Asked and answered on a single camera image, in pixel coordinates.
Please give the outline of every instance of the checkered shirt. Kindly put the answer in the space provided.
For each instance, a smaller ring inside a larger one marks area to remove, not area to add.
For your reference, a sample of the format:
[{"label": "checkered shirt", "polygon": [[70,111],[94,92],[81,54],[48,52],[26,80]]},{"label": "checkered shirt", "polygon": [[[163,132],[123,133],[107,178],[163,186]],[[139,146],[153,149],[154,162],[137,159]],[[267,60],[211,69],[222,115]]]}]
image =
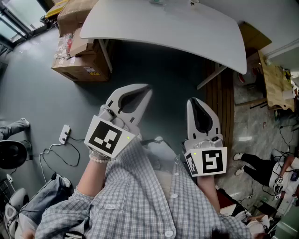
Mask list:
[{"label": "checkered shirt", "polygon": [[174,194],[168,204],[136,139],[108,164],[105,187],[97,196],[75,190],[69,200],[48,208],[35,238],[61,239],[69,231],[87,239],[210,238],[213,229],[228,232],[230,239],[251,238],[245,224],[216,213],[181,161],[173,168]]}]

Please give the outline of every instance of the wooden pallet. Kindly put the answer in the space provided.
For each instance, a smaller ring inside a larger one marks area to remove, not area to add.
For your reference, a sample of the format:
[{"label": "wooden pallet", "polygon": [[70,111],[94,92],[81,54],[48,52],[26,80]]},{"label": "wooden pallet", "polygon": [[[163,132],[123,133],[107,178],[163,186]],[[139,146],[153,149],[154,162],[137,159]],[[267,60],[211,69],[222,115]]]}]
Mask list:
[{"label": "wooden pallet", "polygon": [[[205,77],[209,76],[215,70],[215,63],[204,60]],[[208,82],[205,86],[206,103],[218,115],[223,135],[223,145],[228,148],[228,157],[231,154],[234,134],[234,88],[233,72],[231,69],[225,69],[216,78]]]}]

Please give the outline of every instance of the white cable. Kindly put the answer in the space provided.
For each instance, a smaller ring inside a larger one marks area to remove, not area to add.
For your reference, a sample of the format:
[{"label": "white cable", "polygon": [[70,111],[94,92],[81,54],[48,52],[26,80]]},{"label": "white cable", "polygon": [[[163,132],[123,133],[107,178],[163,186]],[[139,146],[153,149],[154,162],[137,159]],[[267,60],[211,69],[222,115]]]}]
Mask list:
[{"label": "white cable", "polygon": [[[40,153],[40,154],[39,154],[39,164],[41,165],[42,173],[43,173],[43,166],[42,166],[42,162],[41,162],[41,155],[47,155],[47,154],[50,152],[50,150],[51,150],[51,148],[52,148],[53,146],[60,146],[60,145],[62,145],[62,143],[60,143],[60,144],[52,144],[52,145],[50,146],[50,148],[48,149],[48,152],[44,152],[44,153]],[[43,178],[44,178],[45,182],[47,183],[47,181],[46,181],[46,177],[45,177],[45,174],[44,174],[44,173],[43,173]]]}]

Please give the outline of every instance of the white table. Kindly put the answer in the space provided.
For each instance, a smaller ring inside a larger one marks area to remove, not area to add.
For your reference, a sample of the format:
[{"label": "white table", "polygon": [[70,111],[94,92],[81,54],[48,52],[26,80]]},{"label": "white table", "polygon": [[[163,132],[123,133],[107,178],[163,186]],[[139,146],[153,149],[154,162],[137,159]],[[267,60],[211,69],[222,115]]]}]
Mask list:
[{"label": "white table", "polygon": [[176,9],[148,0],[99,0],[89,13],[80,37],[146,42],[202,56],[222,66],[198,85],[198,89],[229,67],[246,73],[243,38],[235,20],[200,3]]}]

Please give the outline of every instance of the gray floor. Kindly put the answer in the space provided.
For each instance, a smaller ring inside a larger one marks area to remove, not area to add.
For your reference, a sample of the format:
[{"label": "gray floor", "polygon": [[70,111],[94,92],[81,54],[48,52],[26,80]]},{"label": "gray floor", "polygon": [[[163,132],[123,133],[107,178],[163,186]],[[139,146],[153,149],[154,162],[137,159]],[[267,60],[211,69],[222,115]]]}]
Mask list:
[{"label": "gray floor", "polygon": [[[124,42],[114,59],[114,73],[107,83],[75,84],[51,69],[58,44],[58,30],[52,29],[18,46],[10,53],[9,65],[0,79],[0,124],[25,117],[31,123],[28,132],[11,137],[29,139],[34,160],[25,162],[13,174],[15,188],[24,187],[33,196],[44,180],[38,155],[58,138],[64,124],[74,138],[84,138],[90,121],[114,89],[133,83],[153,86],[153,96],[140,123],[144,139],[158,135],[174,151],[181,152],[186,137],[185,105],[190,97],[203,99],[195,89],[202,80],[202,59],[178,50],[154,45]],[[81,153],[79,166],[67,166],[53,153],[48,164],[77,185],[88,163],[88,150],[82,142],[73,142]],[[54,148],[68,163],[76,163],[77,152],[70,146]],[[47,179],[52,171],[43,162]],[[2,170],[1,178],[12,170]]]},{"label": "gray floor", "polygon": [[[240,87],[234,81],[235,103],[246,102],[262,98],[262,94],[258,93],[257,89],[248,90],[247,87]],[[279,132],[280,126],[294,125],[295,119],[284,119],[275,121],[274,111],[269,111],[268,107],[253,109],[250,105],[235,107],[234,118],[234,136],[232,146],[232,156],[236,153],[248,153],[257,155],[261,159],[269,160],[272,149],[276,148],[280,151],[287,151],[288,146],[283,141]],[[298,144],[298,131],[291,132],[291,127],[284,127],[281,133],[287,143],[294,149],[293,146]],[[268,200],[268,204],[275,205],[278,201],[274,201],[272,196],[263,192],[262,185],[257,181],[252,183],[252,178],[243,173],[235,176],[234,173],[243,165],[249,165],[242,161],[233,161],[232,157],[228,159],[227,173],[218,179],[218,186],[223,188],[235,200],[247,198],[252,193],[251,185],[253,186],[253,197],[248,200],[243,200],[242,205],[248,209],[252,209],[252,205],[257,205],[257,201],[261,199]],[[273,194],[273,190],[264,187],[266,191]]]}]

